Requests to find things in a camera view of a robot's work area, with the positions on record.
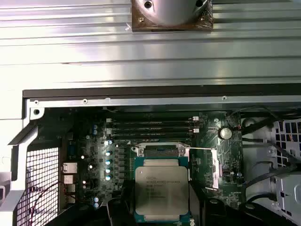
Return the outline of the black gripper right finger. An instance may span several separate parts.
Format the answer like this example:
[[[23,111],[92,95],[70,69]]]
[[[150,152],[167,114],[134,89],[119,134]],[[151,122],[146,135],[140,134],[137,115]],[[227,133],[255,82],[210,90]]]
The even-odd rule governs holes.
[[[223,201],[207,197],[200,183],[190,183],[190,212],[197,226],[245,226],[248,216]]]

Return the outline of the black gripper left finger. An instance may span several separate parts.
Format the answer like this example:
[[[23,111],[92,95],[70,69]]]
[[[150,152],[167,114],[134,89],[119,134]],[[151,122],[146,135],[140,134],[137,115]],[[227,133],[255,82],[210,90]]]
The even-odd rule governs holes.
[[[125,180],[121,195],[107,202],[107,211],[111,226],[135,226],[135,181]]]

